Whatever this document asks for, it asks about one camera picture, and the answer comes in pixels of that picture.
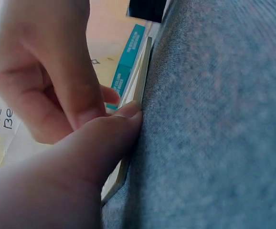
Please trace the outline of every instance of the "gray knit fabric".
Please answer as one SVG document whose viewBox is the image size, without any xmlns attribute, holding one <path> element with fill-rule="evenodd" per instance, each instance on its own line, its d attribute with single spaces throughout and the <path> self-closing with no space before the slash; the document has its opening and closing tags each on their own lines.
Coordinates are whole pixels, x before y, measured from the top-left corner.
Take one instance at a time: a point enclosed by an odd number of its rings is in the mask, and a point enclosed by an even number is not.
<svg viewBox="0 0 276 229">
<path fill-rule="evenodd" d="M 106 229 L 276 229 L 276 0 L 172 1 Z"/>
</svg>

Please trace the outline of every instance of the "paper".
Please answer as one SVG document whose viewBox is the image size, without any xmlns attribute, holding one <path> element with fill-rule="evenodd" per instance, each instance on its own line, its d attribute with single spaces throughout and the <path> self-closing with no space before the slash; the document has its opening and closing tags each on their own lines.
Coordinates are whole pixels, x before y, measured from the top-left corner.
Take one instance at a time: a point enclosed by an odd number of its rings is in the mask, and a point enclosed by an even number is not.
<svg viewBox="0 0 276 229">
<path fill-rule="evenodd" d="M 120 107 L 126 103 L 136 100 L 142 103 L 144 88 L 146 84 L 146 77 L 149 66 L 150 51 L 152 47 L 152 38 L 148 37 L 141 57 L 138 58 L 137 67 L 134 67 L 134 75 L 131 79 L 132 83 L 127 88 L 126 97 L 120 103 Z M 128 169 L 128 159 L 122 159 L 112 174 L 105 182 L 101 198 L 102 203 L 105 204 L 124 184 Z"/>
</svg>

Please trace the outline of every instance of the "book spine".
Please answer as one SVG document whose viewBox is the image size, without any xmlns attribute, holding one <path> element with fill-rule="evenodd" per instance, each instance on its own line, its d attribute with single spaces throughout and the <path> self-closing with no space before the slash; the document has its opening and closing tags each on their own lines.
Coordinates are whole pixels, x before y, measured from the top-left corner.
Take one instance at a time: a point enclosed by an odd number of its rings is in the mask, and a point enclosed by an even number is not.
<svg viewBox="0 0 276 229">
<path fill-rule="evenodd" d="M 141 44 L 141 40 L 143 38 L 144 31 L 144 26 L 135 25 L 120 58 L 111 86 L 120 95 L 120 97 L 123 96 L 130 73 L 134 67 L 135 59 Z M 107 108 L 117 110 L 118 106 L 108 104 Z"/>
</svg>

